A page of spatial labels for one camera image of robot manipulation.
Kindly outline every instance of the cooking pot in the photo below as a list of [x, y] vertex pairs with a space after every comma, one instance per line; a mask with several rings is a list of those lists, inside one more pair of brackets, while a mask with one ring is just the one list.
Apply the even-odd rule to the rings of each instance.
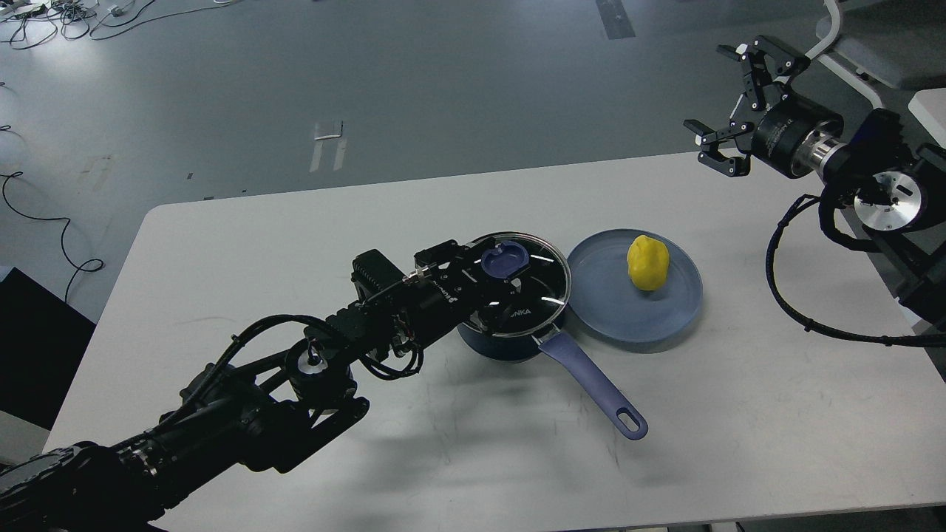
[[497, 242], [480, 260], [488, 275], [522, 273], [509, 280], [515, 294], [488, 302], [458, 326], [460, 336], [483, 356], [500, 361], [519, 363], [540, 352], [549, 355], [565, 366], [621, 434], [643, 438], [648, 430], [644, 417], [574, 338], [558, 328], [571, 294], [571, 270], [562, 252], [539, 237], [516, 232], [486, 235], [471, 245], [484, 239]]

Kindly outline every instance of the chair leg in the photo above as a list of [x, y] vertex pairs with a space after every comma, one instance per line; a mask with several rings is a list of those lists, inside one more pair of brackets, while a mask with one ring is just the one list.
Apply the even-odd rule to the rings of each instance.
[[867, 98], [867, 101], [870, 102], [870, 105], [874, 109], [885, 109], [884, 102], [881, 100], [881, 95], [878, 94], [869, 83], [861, 80], [856, 74], [849, 71], [844, 67], [844, 65], [836, 61], [831, 56], [820, 55], [818, 56], [818, 60], [821, 62], [821, 64], [828, 67], [828, 70], [831, 70], [838, 78], [850, 85], [851, 88], [861, 93], [861, 96]]
[[825, 0], [825, 8], [828, 8], [828, 14], [831, 16], [831, 30], [828, 31], [828, 35], [825, 35], [824, 39], [818, 41], [818, 44], [812, 46], [812, 49], [805, 53], [805, 56], [812, 61], [837, 42], [838, 36], [841, 34], [841, 26], [844, 25], [844, 11], [841, 10], [837, 0]]

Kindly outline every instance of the handle hole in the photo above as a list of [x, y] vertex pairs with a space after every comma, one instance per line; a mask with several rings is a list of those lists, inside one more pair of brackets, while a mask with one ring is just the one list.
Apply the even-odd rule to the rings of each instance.
[[631, 413], [625, 408], [618, 411], [618, 419], [621, 420], [621, 423], [624, 424], [631, 432], [636, 432], [640, 430], [640, 425], [631, 417]]

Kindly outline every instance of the chair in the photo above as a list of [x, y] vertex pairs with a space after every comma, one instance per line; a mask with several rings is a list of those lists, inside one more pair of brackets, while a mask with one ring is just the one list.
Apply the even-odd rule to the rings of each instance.
[[[859, 75], [900, 90], [946, 86], [946, 0], [884, 0], [842, 11], [825, 0], [821, 41], [808, 51], [839, 78], [883, 108], [880, 95]], [[832, 55], [853, 65], [846, 67]]]

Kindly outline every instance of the yellow object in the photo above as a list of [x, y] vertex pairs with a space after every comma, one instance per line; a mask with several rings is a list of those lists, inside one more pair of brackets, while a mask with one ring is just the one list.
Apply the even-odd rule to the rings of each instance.
[[670, 252], [667, 244], [646, 235], [634, 239], [627, 250], [627, 274], [641, 290], [656, 290], [667, 282]]

